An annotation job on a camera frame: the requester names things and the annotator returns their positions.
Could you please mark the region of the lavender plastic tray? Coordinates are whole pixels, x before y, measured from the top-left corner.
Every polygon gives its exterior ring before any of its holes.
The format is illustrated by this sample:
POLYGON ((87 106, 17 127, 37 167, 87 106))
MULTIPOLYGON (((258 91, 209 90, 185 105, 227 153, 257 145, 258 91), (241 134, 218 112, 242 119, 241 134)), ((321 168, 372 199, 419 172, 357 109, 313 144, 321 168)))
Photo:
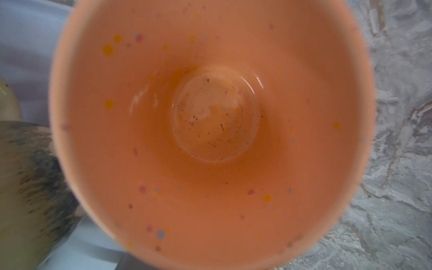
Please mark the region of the lavender plastic tray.
MULTIPOLYGON (((56 42, 74 1, 1 1, 1 117, 48 126, 56 42)), ((89 217, 42 258, 39 270, 149 270, 89 217)))

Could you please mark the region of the cream yellow mug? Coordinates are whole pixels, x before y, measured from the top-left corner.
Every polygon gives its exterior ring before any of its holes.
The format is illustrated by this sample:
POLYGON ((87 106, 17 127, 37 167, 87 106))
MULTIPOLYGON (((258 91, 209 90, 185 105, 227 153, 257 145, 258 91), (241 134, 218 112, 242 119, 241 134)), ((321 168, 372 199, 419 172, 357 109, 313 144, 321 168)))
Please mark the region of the cream yellow mug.
POLYGON ((48 127, 23 121, 1 81, 1 268, 34 270, 61 247, 84 211, 68 187, 48 127))

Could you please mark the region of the peach pink mug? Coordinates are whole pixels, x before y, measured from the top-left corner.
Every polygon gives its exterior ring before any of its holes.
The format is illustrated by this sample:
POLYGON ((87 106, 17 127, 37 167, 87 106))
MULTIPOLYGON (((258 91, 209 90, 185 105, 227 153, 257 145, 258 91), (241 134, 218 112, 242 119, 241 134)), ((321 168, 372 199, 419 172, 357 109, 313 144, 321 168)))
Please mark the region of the peach pink mug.
POLYGON ((66 180, 162 270, 266 270, 344 213, 375 94, 346 1, 79 1, 49 118, 66 180))

